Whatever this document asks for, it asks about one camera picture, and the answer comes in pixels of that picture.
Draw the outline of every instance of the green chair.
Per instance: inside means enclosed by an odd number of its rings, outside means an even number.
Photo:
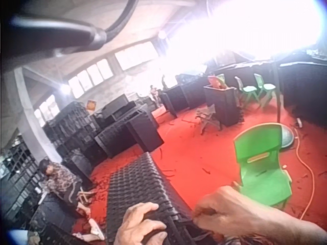
[[[227,86],[225,83],[225,75],[224,74],[219,74],[218,76],[216,76],[216,78],[218,78],[225,86]]]
[[[272,93],[276,90],[276,87],[273,84],[269,84],[269,83],[265,84],[264,79],[259,74],[254,74],[254,77],[260,89],[259,97],[263,93],[263,91],[267,93],[265,97],[265,101],[261,103],[261,107],[265,107],[271,101]]]
[[[243,98],[244,95],[247,95],[246,100],[244,102],[244,106],[246,107],[247,103],[249,103],[251,97],[254,97],[256,101],[260,104],[260,100],[258,95],[256,94],[257,88],[254,86],[243,86],[242,80],[238,77],[235,77],[237,83],[239,84],[239,89],[242,92],[241,94],[241,99]]]
[[[286,204],[292,195],[289,174],[279,165],[282,127],[270,123],[254,126],[234,139],[245,196],[268,206]]]

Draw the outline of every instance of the bright light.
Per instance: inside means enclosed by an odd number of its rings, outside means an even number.
[[[210,20],[188,23],[170,39],[166,70],[182,73],[225,50],[271,59],[315,44],[321,32],[314,0],[228,0]]]
[[[166,33],[164,31],[160,31],[158,34],[158,38],[165,39],[167,37]]]
[[[214,30],[216,28],[208,19],[195,21],[182,28],[170,39],[167,70],[179,74],[213,58],[221,49],[214,38]]]
[[[71,93],[71,87],[67,84],[63,84],[60,87],[60,90],[63,94],[70,94]]]
[[[322,18],[314,0],[231,0],[213,16],[219,44],[255,59],[315,44]]]

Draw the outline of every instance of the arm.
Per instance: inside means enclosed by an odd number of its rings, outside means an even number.
[[[194,222],[227,236],[263,235],[281,244],[326,244],[327,233],[317,225],[261,205],[229,186],[197,204]]]
[[[280,210],[275,209],[275,217],[263,221],[257,227],[257,234],[274,238],[281,244],[327,244],[327,233],[314,223],[299,220],[286,213],[278,215]]]

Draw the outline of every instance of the human hand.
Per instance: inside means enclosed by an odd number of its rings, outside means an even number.
[[[153,230],[164,230],[166,225],[160,221],[144,219],[149,211],[159,208],[154,203],[139,203],[127,209],[123,223],[118,229],[114,245],[141,245],[144,236]],[[166,232],[159,232],[152,236],[147,245],[161,245],[167,237]]]
[[[260,234],[269,221],[273,222],[276,217],[282,221],[287,216],[245,197],[230,186],[205,196],[193,212],[196,225],[226,236]]]

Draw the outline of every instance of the red floor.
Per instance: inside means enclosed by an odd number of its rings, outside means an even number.
[[[158,129],[165,143],[151,153],[159,168],[164,171],[181,197],[194,208],[196,202],[205,194],[239,179],[239,166],[236,162],[233,139],[240,132],[260,123],[276,121],[275,101],[272,100],[265,110],[250,106],[245,111],[245,122],[218,131],[208,126],[200,135],[199,120],[195,110],[180,112],[173,119],[164,108],[154,112],[160,124]],[[291,126],[294,119],[282,110],[281,123]],[[300,134],[300,156],[315,174],[316,191],[304,219],[312,221],[327,230],[327,208],[325,188],[327,186],[327,132],[303,122]],[[293,183],[292,198],[285,211],[300,217],[311,195],[312,180],[309,171],[298,161],[295,153],[297,140],[293,147],[280,153],[281,166],[286,165]],[[106,205],[109,176],[118,168],[128,164],[142,153],[138,145],[131,147],[113,159],[107,159],[95,168],[92,180],[97,186],[97,195],[91,204],[91,216],[104,229],[106,227]],[[88,232],[89,226],[83,219],[78,220],[74,231]]]

